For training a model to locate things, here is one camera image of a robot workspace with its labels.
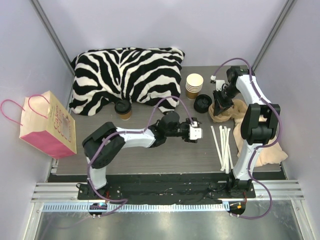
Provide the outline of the brown cardboard cup carrier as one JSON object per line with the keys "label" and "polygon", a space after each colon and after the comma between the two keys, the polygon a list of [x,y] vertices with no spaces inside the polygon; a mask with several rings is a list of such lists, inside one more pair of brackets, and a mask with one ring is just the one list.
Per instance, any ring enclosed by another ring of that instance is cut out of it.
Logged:
{"label": "brown cardboard cup carrier", "polygon": [[223,123],[228,120],[234,120],[236,124],[241,123],[247,112],[247,105],[240,99],[233,99],[233,106],[223,113],[214,116],[214,104],[212,103],[208,108],[208,113],[215,123]]}

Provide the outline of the brown paper coffee cup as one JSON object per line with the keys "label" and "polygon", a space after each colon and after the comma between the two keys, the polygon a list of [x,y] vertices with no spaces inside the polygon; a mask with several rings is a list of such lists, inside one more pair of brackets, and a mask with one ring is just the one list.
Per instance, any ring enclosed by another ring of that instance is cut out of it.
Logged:
{"label": "brown paper coffee cup", "polygon": [[120,113],[118,112],[117,115],[119,116],[119,118],[123,121],[127,121],[131,118],[132,116],[132,110],[126,112],[126,113]]}

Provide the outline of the black plastic cup lid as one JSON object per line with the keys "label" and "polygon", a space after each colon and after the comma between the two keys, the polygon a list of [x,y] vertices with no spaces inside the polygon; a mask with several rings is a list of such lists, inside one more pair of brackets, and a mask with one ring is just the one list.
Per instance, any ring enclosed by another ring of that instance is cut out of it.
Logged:
{"label": "black plastic cup lid", "polygon": [[128,100],[121,99],[115,103],[114,110],[119,115],[125,115],[132,110],[132,105]]}

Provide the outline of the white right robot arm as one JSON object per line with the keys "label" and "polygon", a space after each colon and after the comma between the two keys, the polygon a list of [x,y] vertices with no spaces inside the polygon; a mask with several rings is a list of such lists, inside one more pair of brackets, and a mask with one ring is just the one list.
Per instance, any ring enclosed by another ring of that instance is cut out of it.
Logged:
{"label": "white right robot arm", "polygon": [[233,198],[249,192],[253,180],[253,168],[263,148],[276,136],[280,126],[280,106],[272,104],[259,88],[252,69],[231,66],[226,71],[228,84],[221,90],[213,91],[213,115],[218,116],[233,107],[237,94],[247,105],[240,133],[243,146],[236,165],[226,180],[226,193]]}

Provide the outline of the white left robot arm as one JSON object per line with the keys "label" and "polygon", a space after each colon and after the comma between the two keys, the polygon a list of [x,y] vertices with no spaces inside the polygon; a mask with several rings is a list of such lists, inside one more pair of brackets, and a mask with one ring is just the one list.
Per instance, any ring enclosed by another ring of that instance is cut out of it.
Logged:
{"label": "white left robot arm", "polygon": [[100,200],[107,192],[106,169],[115,156],[126,148],[157,148],[168,137],[180,137],[187,143],[196,143],[203,137],[201,122],[196,117],[180,122],[178,113],[167,113],[156,123],[142,129],[125,129],[106,122],[82,142],[88,163],[89,194]]}

